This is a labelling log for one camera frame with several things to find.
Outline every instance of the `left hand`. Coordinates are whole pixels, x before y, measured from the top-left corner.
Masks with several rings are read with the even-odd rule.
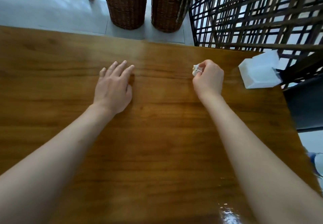
[[[103,68],[95,87],[94,105],[98,105],[112,116],[122,112],[132,99],[132,88],[128,84],[134,65],[126,68],[127,61],[120,65],[114,62],[108,69]]]

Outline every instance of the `wood grain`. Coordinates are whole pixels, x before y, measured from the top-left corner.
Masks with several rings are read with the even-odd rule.
[[[281,89],[243,86],[237,65],[254,55],[1,27],[0,173],[91,104],[102,67],[127,60],[135,65],[133,100],[100,134],[50,223],[256,223],[194,93],[194,64],[218,63],[231,108],[305,182],[319,188]]]

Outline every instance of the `lattice panel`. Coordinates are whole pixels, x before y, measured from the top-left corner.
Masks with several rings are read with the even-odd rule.
[[[189,14],[196,46],[278,49],[287,67],[323,49],[323,0],[196,0]]]

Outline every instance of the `white tissue box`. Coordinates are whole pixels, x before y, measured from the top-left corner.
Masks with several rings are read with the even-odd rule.
[[[275,67],[279,57],[276,50],[268,51],[240,63],[239,70],[245,88],[268,88],[280,84]]]

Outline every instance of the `brown wicker basket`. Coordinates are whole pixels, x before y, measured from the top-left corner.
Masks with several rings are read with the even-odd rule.
[[[183,16],[185,16],[187,12],[187,9],[185,9],[184,6],[180,7],[181,2],[182,0],[152,0],[152,25],[156,29],[166,33],[179,30],[184,20]]]
[[[107,0],[112,22],[123,29],[136,29],[145,21],[147,0]]]

